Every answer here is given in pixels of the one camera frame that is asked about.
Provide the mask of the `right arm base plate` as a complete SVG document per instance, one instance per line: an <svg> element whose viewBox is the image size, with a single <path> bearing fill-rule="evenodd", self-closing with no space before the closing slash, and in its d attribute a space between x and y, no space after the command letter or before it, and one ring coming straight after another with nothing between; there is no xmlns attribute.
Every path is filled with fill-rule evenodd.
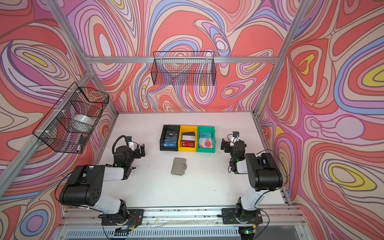
<svg viewBox="0 0 384 240"><path fill-rule="evenodd" d="M222 212L218 215L218 217L222 218L225 225L252 224L258 226L263 223L262 214L259 209L254 211L245 211L236 208L223 208L221 211Z"/></svg>

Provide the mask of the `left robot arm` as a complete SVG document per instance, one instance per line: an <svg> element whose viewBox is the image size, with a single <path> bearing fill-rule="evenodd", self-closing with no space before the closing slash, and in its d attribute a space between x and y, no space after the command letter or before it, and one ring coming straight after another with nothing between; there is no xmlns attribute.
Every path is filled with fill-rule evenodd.
<svg viewBox="0 0 384 240"><path fill-rule="evenodd" d="M59 202L64 206L83 207L99 212L102 226L138 227L142 224L144 211L129 211L126 202L106 194L103 185L106 182L127 180L134 169L134 160L145 155L145 145L138 145L135 150L128 146L114 147L112 165L76 167L60 192Z"/></svg>

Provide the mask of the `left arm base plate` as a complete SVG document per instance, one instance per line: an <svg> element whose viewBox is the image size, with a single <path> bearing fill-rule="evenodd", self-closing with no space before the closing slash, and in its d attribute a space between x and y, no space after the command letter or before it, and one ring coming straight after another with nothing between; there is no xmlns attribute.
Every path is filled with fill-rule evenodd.
<svg viewBox="0 0 384 240"><path fill-rule="evenodd" d="M144 209L129 209L126 213L120 212L114 215L100 214L103 226L128 226L137 227L143 222Z"/></svg>

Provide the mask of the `grey card holder wallet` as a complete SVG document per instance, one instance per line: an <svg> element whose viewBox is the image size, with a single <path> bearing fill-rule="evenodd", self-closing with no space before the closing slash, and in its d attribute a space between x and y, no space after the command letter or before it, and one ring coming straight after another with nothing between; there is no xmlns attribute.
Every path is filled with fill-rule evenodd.
<svg viewBox="0 0 384 240"><path fill-rule="evenodd" d="M185 158L174 158L171 174L182 176L187 169L187 160Z"/></svg>

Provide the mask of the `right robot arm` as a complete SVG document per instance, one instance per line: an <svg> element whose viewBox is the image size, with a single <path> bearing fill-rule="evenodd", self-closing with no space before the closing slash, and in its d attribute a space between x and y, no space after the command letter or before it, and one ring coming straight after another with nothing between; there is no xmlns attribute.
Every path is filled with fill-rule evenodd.
<svg viewBox="0 0 384 240"><path fill-rule="evenodd" d="M283 175L270 153L246 153L246 143L234 138L222 140L221 150L229 153L228 172L247 175L250 183L246 193L239 197L234 208L223 208L218 215L225 225L261 224L263 222L259 205L263 198L283 186Z"/></svg>

